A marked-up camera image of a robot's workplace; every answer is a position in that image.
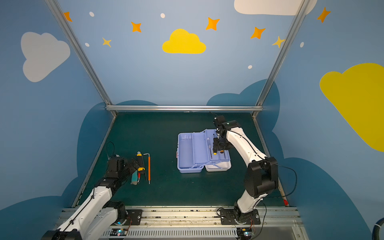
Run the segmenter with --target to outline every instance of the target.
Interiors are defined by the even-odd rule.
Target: orange star
[[[257,27],[255,27],[255,32],[253,33],[253,35],[251,36],[251,39],[253,38],[258,38],[260,39],[262,37],[262,33],[263,31],[265,30],[265,28],[263,29],[258,29]]]
[[[65,18],[68,20],[68,21],[72,21],[72,19],[70,18],[70,12],[66,12],[66,13],[64,13],[64,16],[65,16]]]
[[[141,33],[141,30],[140,30],[140,25],[141,25],[141,23],[138,23],[138,24],[133,23],[133,22],[131,22],[131,23],[132,23],[132,26],[133,26],[132,31],[138,31],[138,32]]]
[[[324,22],[324,19],[328,16],[328,14],[330,14],[331,11],[327,11],[325,8],[323,10],[323,12],[321,13],[321,15],[317,18],[318,20],[321,20],[321,22],[323,23]]]
[[[216,25],[217,25],[219,20],[220,19],[213,20],[213,19],[208,18],[208,26],[205,30],[213,29],[216,31]]]

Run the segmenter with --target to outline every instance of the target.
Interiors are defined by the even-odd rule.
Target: aluminum frame
[[[101,151],[103,150],[103,147],[104,147],[104,145],[105,145],[105,142],[107,141],[108,135],[109,135],[109,133],[110,133],[112,127],[113,127],[113,124],[114,124],[115,120],[116,120],[116,117],[113,117],[111,123],[109,124],[107,133],[105,133],[105,136],[104,136],[104,138],[103,138],[103,141],[101,142],[101,145],[100,145],[100,147],[99,147],[99,150],[97,151],[97,154],[96,154],[95,158],[93,159],[92,165],[90,166],[90,168],[89,168],[89,170],[88,170],[88,173],[87,173],[87,175],[85,176],[85,179],[84,179],[84,181],[83,181],[83,184],[81,185],[81,187],[80,187],[80,189],[79,189],[79,192],[77,193],[76,198],[74,199],[74,201],[73,201],[73,203],[72,203],[72,207],[77,206],[77,204],[79,203],[79,199],[80,199],[81,195],[83,194],[83,191],[84,191],[84,189],[85,189],[85,186],[86,186],[87,183],[88,183],[89,177],[91,176],[92,171],[93,171],[93,169],[94,169],[94,167],[95,167],[95,165],[96,165],[96,162],[97,162],[97,160],[99,159],[99,156],[100,156],[100,154],[101,154]]]
[[[45,0],[45,2],[48,5],[49,9],[51,10],[56,21],[59,23],[59,26],[63,30],[68,41],[71,43],[75,53],[77,54],[78,58],[80,59],[81,63],[83,64],[85,70],[87,71],[87,73],[88,73],[90,79],[92,80],[93,84],[95,85],[96,89],[99,91],[99,94],[101,95],[103,101],[107,105],[113,104],[111,99],[109,98],[103,84],[101,83],[99,77],[97,76],[96,71],[92,67],[91,62],[89,61],[83,48],[81,47],[81,44],[80,44],[79,40],[77,39],[74,31],[72,30],[71,25],[68,23],[67,19],[63,15],[63,11],[60,7],[60,4],[57,2],[57,0]],[[111,111],[111,113],[114,117],[116,117],[115,111]]]
[[[252,118],[253,118],[253,123],[255,124],[255,127],[256,127],[257,134],[259,135],[260,141],[262,143],[265,155],[267,155],[268,157],[271,157],[271,155],[269,154],[268,148],[266,147],[266,143],[265,143],[262,131],[259,127],[259,124],[255,117],[252,117]],[[285,196],[285,192],[284,192],[283,186],[281,185],[280,178],[277,178],[277,179],[278,179],[278,189],[280,191],[280,194],[282,196]]]
[[[264,103],[264,100],[269,92],[269,90],[272,87],[272,84],[280,70],[281,65],[283,64],[283,61],[285,57],[288,54],[289,48],[291,47],[293,40],[296,37],[297,32],[299,31],[299,28],[304,20],[305,17],[305,11],[308,7],[308,3],[311,0],[302,0],[301,4],[296,12],[296,15],[292,21],[292,24],[288,30],[288,33],[285,37],[285,41],[283,43],[283,46],[281,47],[279,54],[277,55],[276,61],[273,64],[272,70],[267,78],[267,81],[264,84],[264,87],[259,95],[259,98],[257,99],[256,106],[262,106]],[[258,112],[254,111],[252,112],[252,116],[256,117]]]
[[[236,227],[249,227],[249,225],[221,225],[220,217],[216,211],[219,207],[233,209],[233,206],[126,206],[126,209],[141,209],[141,223],[130,226],[130,231],[141,231],[134,238],[148,238],[148,231],[153,230],[235,230]],[[308,240],[303,222],[296,207],[266,207],[267,212],[263,227],[291,227],[297,240]],[[60,214],[55,229],[65,222],[77,208],[66,208]],[[265,214],[265,207],[257,207],[260,217]],[[106,229],[100,239],[108,239],[112,228],[128,228],[128,225],[112,225]]]
[[[262,111],[262,106],[107,105],[108,111]]]

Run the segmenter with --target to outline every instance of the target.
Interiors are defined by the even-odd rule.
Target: yellow star
[[[140,25],[141,25],[141,23],[138,23],[138,24],[133,23],[133,22],[131,22],[131,23],[132,23],[132,26],[133,26],[132,32],[133,32],[133,31],[138,31],[138,32],[141,33],[141,30],[140,30]]]
[[[65,18],[68,20],[68,21],[72,21],[72,19],[70,18],[70,12],[66,12],[66,13],[64,13],[64,16],[65,16]]]
[[[108,45],[109,47],[111,47],[111,46],[109,45],[109,42],[112,41],[112,40],[107,41],[107,40],[105,40],[104,38],[103,38],[103,40],[104,40],[103,45]]]
[[[274,43],[274,44],[272,44],[272,46],[273,46],[273,45],[277,45],[277,46],[279,46],[279,48],[280,48],[281,43],[284,42],[284,41],[285,41],[285,39],[281,40],[281,39],[280,39],[280,36],[278,36],[278,37],[277,37],[277,42]]]
[[[205,30],[213,29],[213,30],[216,31],[216,25],[217,25],[217,22],[219,20],[220,19],[213,20],[213,19],[208,18],[208,26],[207,26],[207,28]]]
[[[251,36],[251,39],[253,38],[258,38],[260,39],[262,37],[262,33],[263,31],[265,30],[265,28],[263,29],[258,29],[257,27],[255,27],[255,32],[253,33],[253,35]]]
[[[323,12],[321,13],[321,15],[317,18],[318,20],[321,20],[321,22],[323,23],[324,22],[324,19],[328,16],[328,14],[330,14],[331,11],[327,11],[325,8],[323,10]]]

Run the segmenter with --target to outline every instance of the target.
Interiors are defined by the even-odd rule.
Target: yellow tool handle
[[[148,181],[151,182],[151,157],[148,157]]]

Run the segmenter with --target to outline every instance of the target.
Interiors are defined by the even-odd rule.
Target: dark green work surface
[[[254,145],[263,151],[253,119],[249,113],[224,113],[227,121],[236,120]],[[244,160],[236,149],[229,150],[232,167],[225,172],[182,174],[177,169],[177,135],[213,129],[210,113],[119,113],[106,142],[113,142],[115,154],[131,159],[138,151],[151,154],[151,184],[141,178],[138,185],[128,179],[112,197],[125,205],[233,205],[244,192]],[[106,146],[89,178],[79,204],[91,193],[107,168]],[[108,144],[109,154],[113,146]],[[144,156],[147,167],[147,156]],[[281,196],[275,190],[270,196]],[[284,206],[282,198],[265,198],[268,206]]]

